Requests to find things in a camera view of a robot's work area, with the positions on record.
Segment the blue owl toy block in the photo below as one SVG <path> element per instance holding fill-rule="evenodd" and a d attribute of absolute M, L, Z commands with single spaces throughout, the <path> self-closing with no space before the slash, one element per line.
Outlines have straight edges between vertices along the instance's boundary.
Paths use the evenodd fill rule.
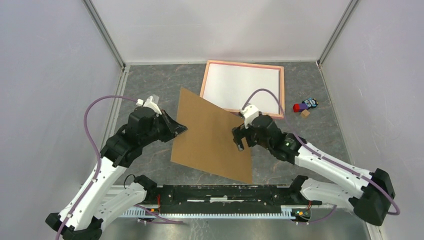
<path fill-rule="evenodd" d="M 302 103 L 307 105 L 308 110 L 315 109 L 319 105 L 319 102 L 317 101 L 317 99 L 312 97 L 303 100 Z"/>

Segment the brown cardboard backing board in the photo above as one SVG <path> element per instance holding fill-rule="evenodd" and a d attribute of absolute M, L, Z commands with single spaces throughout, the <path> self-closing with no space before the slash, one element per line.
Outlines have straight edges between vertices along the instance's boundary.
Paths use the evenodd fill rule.
<path fill-rule="evenodd" d="M 245 184 L 253 182 L 251 151 L 239 151 L 233 141 L 232 129 L 243 123 L 241 118 L 182 87 L 176 121 L 187 130 L 173 140 L 173 163 Z"/>

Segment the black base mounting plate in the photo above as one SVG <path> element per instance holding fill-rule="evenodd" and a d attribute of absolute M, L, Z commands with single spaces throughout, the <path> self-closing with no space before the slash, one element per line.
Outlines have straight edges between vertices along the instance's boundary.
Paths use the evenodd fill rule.
<path fill-rule="evenodd" d="M 282 206 L 321 206 L 289 185 L 162 185 L 149 191 L 141 206 L 161 214 L 277 214 Z"/>

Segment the red purple toy block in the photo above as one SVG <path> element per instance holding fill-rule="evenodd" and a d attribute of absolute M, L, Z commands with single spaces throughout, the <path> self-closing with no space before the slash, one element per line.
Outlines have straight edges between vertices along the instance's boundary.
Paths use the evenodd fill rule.
<path fill-rule="evenodd" d="M 295 103 L 292 109 L 294 113 L 301 113 L 304 110 L 308 110 L 309 107 L 306 103 Z"/>

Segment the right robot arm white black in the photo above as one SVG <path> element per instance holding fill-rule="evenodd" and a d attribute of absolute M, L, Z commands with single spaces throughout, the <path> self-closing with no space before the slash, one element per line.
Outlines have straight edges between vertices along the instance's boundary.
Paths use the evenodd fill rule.
<path fill-rule="evenodd" d="M 383 169 L 369 171 L 355 167 L 325 154 L 304 138 L 283 132 L 269 115 L 261 112 L 239 113 L 243 123 L 232 129 L 233 141 L 239 151 L 245 146 L 260 146 L 277 160 L 313 171 L 330 183 L 299 176 L 298 185 L 289 189 L 289 199 L 295 204 L 320 201 L 352 211 L 368 224 L 382 226 L 396 196 L 390 175 Z"/>

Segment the aluminium rail frame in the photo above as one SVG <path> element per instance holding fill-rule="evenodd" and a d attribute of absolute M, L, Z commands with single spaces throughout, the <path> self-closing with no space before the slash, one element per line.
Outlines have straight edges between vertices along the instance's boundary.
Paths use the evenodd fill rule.
<path fill-rule="evenodd" d="M 327 178 L 320 182 L 297 176 L 289 187 L 277 185 L 157 185 L 145 175 L 137 176 L 126 189 L 108 201 L 104 197 L 113 183 L 143 149 L 156 141 L 168 142 L 185 134 L 188 126 L 172 119 L 158 107 L 158 97 L 136 99 L 135 110 L 102 149 L 96 164 L 75 195 L 46 223 L 65 240 L 97 240 L 106 227 L 131 208 L 157 203 L 145 212 L 160 224 L 180 224 L 181 218 L 245 219 L 273 218 L 282 206 L 331 204 L 352 211 L 368 224 L 381 226 L 395 205 L 389 174 L 357 168 L 314 147 L 295 132 L 281 131 L 270 115 L 246 101 L 239 111 L 243 123 L 231 130 L 238 152 L 261 146 L 276 159 L 309 169 Z"/>

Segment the small brown wooden cube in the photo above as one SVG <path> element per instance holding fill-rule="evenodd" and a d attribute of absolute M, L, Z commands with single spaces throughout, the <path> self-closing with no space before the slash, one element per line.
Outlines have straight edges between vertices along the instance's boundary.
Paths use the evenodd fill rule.
<path fill-rule="evenodd" d="M 300 116 L 302 117 L 302 118 L 304 118 L 304 119 L 306 119 L 307 117 L 309 117 L 310 116 L 310 111 L 308 111 L 307 109 L 305 109 L 305 110 L 303 110 L 301 113 L 300 113 Z"/>

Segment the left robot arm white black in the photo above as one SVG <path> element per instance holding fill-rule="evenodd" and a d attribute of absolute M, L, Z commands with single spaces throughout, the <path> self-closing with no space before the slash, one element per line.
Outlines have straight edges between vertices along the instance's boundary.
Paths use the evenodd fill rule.
<path fill-rule="evenodd" d="M 110 137 L 100 151 L 97 163 L 82 188 L 60 212 L 50 213 L 45 222 L 64 240 L 98 240 L 106 227 L 137 203 L 153 203 L 157 184 L 138 176 L 126 190 L 102 202 L 115 181 L 138 158 L 143 148 L 168 142 L 187 131 L 164 110 L 139 106 L 129 114 L 127 124 Z"/>

